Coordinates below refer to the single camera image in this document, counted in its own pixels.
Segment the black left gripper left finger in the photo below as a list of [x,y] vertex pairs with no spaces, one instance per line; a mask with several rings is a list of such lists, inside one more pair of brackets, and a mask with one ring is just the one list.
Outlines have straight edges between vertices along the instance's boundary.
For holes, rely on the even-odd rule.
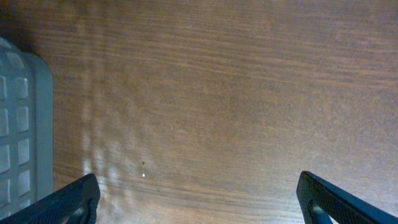
[[95,224],[100,188],[94,174],[87,174],[62,189],[1,220],[1,224]]

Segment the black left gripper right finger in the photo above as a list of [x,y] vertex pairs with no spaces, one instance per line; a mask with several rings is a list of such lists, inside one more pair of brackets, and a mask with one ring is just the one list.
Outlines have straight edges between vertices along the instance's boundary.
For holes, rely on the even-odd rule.
[[397,217],[303,171],[296,189],[305,223],[397,223]]

